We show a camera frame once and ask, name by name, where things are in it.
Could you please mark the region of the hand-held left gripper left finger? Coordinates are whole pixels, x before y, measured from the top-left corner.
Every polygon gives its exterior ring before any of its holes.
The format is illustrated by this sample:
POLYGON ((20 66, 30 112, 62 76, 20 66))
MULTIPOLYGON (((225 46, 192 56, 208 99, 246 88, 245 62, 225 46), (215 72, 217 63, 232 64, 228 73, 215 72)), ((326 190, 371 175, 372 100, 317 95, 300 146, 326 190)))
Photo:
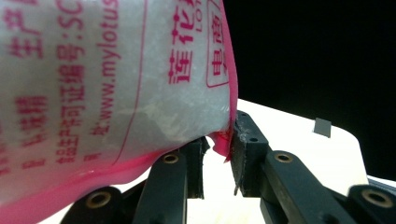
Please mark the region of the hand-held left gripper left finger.
POLYGON ((203 199, 203 160, 209 144, 200 137, 166 153, 135 186, 132 224, 187 224, 188 199, 203 199))

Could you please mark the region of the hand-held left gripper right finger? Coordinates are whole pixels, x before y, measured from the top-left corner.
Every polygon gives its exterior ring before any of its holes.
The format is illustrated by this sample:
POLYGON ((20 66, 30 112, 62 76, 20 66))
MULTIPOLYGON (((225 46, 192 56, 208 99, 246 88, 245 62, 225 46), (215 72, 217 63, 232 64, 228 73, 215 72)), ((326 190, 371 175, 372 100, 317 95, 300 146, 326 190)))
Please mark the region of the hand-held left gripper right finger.
POLYGON ((233 125, 231 166, 235 190, 260 200, 265 224, 355 224, 297 156, 270 148, 243 111, 233 125))

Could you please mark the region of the pink and white plastic bag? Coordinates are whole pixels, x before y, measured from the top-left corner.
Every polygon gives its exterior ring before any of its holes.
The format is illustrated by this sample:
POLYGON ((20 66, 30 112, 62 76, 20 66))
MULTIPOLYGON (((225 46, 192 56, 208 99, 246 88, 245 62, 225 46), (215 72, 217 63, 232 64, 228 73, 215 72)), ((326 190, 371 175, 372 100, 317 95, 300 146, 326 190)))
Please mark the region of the pink and white plastic bag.
POLYGON ((208 136, 230 152, 224 0, 0 0, 0 224, 37 224, 208 136))

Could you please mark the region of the grey tape piece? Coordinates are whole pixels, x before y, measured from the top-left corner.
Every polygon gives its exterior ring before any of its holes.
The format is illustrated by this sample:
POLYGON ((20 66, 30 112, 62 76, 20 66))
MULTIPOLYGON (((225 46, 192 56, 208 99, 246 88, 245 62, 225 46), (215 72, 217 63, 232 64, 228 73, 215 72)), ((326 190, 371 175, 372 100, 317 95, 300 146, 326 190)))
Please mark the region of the grey tape piece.
POLYGON ((326 119, 315 118, 314 133, 331 137, 332 123, 326 119))

